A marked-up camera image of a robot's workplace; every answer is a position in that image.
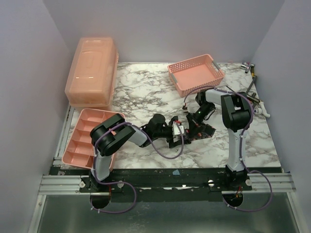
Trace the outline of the dark floral necktie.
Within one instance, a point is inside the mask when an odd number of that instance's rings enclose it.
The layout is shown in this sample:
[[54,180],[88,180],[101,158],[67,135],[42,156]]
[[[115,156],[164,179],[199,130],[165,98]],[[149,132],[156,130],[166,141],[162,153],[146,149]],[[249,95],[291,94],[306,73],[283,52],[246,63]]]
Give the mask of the dark floral necktie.
[[192,138],[192,141],[196,140],[201,140],[201,139],[206,139],[206,138],[211,138],[213,137],[216,129],[213,128],[212,126],[205,124],[202,126],[202,131],[200,136],[196,136],[195,138]]

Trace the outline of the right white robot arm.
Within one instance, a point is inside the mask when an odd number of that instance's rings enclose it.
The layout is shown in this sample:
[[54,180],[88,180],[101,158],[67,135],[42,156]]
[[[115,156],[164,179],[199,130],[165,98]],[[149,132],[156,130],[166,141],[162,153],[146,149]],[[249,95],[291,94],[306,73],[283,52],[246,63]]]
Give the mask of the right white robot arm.
[[221,106],[223,124],[229,135],[229,156],[223,181],[227,189],[235,190],[247,179],[249,172],[245,164],[245,138],[253,121],[252,104],[244,92],[227,92],[217,88],[200,91],[195,100],[199,109],[186,115],[189,123],[188,135],[191,139],[202,132],[206,135],[215,132],[203,121],[215,110],[216,104]]

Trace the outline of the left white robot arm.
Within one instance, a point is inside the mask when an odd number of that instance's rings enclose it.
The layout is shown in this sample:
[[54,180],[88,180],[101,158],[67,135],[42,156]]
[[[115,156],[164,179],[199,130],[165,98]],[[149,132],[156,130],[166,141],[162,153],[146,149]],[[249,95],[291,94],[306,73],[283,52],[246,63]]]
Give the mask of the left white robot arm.
[[127,141],[145,148],[149,145],[155,147],[155,140],[165,138],[169,148],[181,146],[180,152],[174,157],[160,154],[161,157],[171,160],[179,157],[184,146],[191,143],[188,132],[178,117],[175,116],[169,123],[166,123],[162,114],[155,114],[147,124],[141,127],[127,122],[121,114],[115,114],[93,128],[90,137],[94,148],[91,186],[98,192],[104,191],[109,184],[107,177],[110,174],[109,166],[112,155]]

